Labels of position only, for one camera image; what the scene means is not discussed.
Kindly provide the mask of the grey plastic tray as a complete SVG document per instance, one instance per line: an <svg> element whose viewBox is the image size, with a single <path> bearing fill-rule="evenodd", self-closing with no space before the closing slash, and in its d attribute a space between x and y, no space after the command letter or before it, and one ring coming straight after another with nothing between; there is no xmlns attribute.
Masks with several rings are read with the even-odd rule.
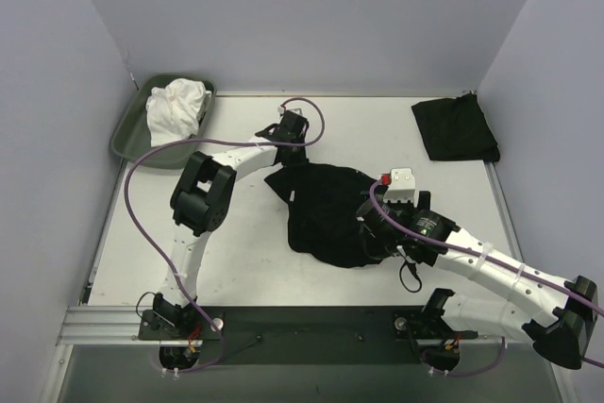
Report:
<svg viewBox="0 0 604 403"><path fill-rule="evenodd" d="M153 149L151 133L146 120L146 101L153 89L164 89L178 78L201 81L207 90L205 111L201 114L199 128L195 137L202 137L209 123L215 103L216 88L214 84L198 75L191 74L157 74L148 78L129 101L125 113L118 122L109 141L109 148L117 157L134 162ZM163 169L182 169L189 156L197 150L197 143L185 143L164 149L144 161L143 166Z"/></svg>

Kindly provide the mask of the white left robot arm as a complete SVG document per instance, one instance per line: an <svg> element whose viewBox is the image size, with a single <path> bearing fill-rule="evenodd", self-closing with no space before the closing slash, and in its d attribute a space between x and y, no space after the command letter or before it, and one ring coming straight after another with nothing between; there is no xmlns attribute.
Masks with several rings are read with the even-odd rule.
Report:
<svg viewBox="0 0 604 403"><path fill-rule="evenodd" d="M169 271L153 300L152 322L169 336L185 337L201 317L192 305L197 276L211 233L227 217L235 183L277 164L306 163L302 144L308 127L299 109L285 111L248 143L189 158L170 199L176 229Z"/></svg>

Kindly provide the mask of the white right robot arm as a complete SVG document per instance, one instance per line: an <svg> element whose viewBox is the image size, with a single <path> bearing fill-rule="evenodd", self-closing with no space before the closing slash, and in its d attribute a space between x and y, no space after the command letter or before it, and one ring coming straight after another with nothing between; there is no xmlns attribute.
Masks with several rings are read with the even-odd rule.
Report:
<svg viewBox="0 0 604 403"><path fill-rule="evenodd" d="M452 339L469 334L530 344L543 359L579 370L603 310L596 284L585 276L550 275L525 265L472 236L420 203L396 203L369 189L356 212L361 237L374 259L399 257L412 273L425 265L458 275L493 294L481 299L436 288L411 319L411 340Z"/></svg>

